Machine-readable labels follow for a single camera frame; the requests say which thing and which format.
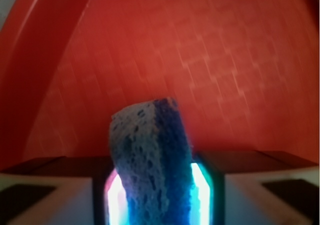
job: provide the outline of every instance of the red curved surface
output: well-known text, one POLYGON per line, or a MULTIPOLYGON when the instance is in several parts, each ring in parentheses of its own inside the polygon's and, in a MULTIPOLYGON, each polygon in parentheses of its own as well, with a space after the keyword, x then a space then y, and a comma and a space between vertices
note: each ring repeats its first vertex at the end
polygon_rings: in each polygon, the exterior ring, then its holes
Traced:
POLYGON ((172 96, 195 151, 284 150, 319 162, 316 0, 90 0, 60 62, 48 58, 54 45, 62 52, 64 28, 52 27, 51 45, 43 24, 29 26, 41 46, 17 46, 25 56, 33 48, 34 69, 16 73, 16 57, 1 80, 10 159, 105 155, 113 113, 172 96))
POLYGON ((0 32, 1 167, 23 159, 26 141, 88 0, 16 0, 0 32))

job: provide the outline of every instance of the orange background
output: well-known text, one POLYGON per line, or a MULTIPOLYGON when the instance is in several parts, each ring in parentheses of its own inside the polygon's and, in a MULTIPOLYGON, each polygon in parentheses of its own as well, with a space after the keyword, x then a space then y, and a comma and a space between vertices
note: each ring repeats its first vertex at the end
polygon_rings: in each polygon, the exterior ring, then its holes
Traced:
MULTIPOLYGON (((5 133, 3 167, 18 150, 21 161, 106 155, 113 113, 167 96, 195 151, 283 150, 319 162, 315 0, 89 0, 59 62, 30 77, 46 72, 29 125, 5 133), (19 132, 25 139, 12 141, 19 132)), ((28 89, 21 83, 20 95, 28 89)))

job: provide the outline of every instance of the dark panel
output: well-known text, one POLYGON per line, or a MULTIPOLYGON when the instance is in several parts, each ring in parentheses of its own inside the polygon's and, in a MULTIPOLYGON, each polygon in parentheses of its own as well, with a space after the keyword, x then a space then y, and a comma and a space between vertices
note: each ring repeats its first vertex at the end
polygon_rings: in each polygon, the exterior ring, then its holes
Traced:
POLYGON ((298 157, 296 155, 284 152, 284 151, 260 151, 260 153, 272 157, 275 160, 281 161, 293 168, 308 168, 319 166, 319 164, 298 157))
POLYGON ((224 174, 268 172, 293 168, 257 151, 200 151, 198 155, 210 166, 214 166, 214 169, 224 174))
POLYGON ((43 199, 54 186, 16 184, 0 192, 0 224, 6 224, 43 199))
POLYGON ((314 220, 318 215, 319 187, 312 183, 303 179, 289 179, 262 185, 306 217, 314 220))
POLYGON ((1 173, 4 174, 30 174, 32 171, 43 167, 55 160, 58 160, 60 158, 63 158, 62 156, 60 157, 41 157, 41 158, 34 158, 25 162, 22 162, 20 164, 17 164, 15 166, 9 167, 5 170, 2 170, 1 173))

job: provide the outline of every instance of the blue sponge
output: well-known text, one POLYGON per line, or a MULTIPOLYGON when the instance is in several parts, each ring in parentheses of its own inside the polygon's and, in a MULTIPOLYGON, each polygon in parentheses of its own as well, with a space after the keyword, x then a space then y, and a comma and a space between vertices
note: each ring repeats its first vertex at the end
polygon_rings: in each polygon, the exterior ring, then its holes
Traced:
POLYGON ((112 116, 109 136, 130 224, 189 224, 192 155, 176 102, 165 98, 124 108, 112 116))

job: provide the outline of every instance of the glowing light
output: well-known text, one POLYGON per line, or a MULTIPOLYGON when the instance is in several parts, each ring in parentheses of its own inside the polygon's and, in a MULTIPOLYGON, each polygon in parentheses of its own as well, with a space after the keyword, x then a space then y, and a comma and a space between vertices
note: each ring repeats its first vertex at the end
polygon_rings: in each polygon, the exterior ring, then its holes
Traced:
POLYGON ((210 187, 198 164, 192 163, 191 168, 195 186, 198 188, 198 199, 200 201, 198 224, 208 225, 210 222, 210 187))
MULTIPOLYGON (((203 174, 205 170, 198 166, 197 163, 191 164, 192 175, 195 186, 190 191, 191 194, 191 213, 190 224, 208 225, 212 214, 212 183, 208 175, 203 174)), ((107 191, 107 202, 109 209, 110 225, 130 225, 128 216, 128 203, 126 199, 126 191, 122 186, 121 179, 118 174, 114 177, 110 188, 107 191)))
POLYGON ((129 225, 128 203, 126 190, 122 186, 121 178, 116 174, 107 192, 109 224, 129 225))

